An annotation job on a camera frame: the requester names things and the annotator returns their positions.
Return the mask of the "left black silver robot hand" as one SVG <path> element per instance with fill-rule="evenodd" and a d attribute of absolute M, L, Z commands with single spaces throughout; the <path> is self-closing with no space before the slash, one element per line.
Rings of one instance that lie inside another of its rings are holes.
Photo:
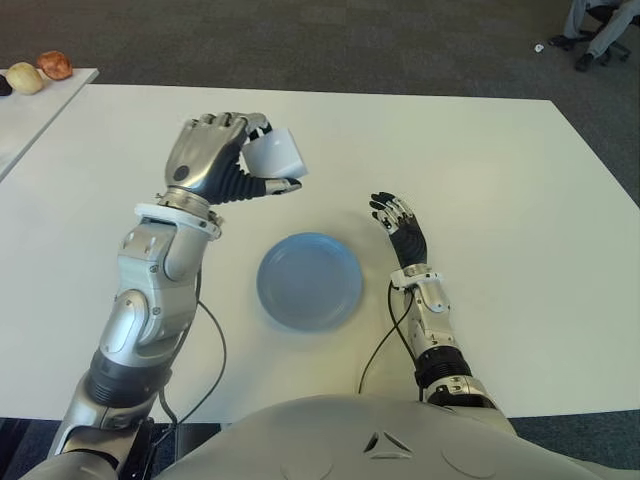
<path fill-rule="evenodd" d="M 262 113 L 204 114 L 187 121 L 166 163 L 163 200 L 176 203 L 193 197 L 206 205 L 220 205 L 301 189 L 297 179 L 264 178 L 241 169 L 245 144 L 257 140 L 259 132 L 270 131 Z"/>

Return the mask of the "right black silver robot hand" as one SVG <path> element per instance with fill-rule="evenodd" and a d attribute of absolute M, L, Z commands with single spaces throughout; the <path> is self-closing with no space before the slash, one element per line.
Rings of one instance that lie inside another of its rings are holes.
<path fill-rule="evenodd" d="M 409 205 L 392 193 L 378 192 L 371 195 L 369 206 L 372 217 L 387 233 L 399 266 L 426 264 L 427 242 Z"/>

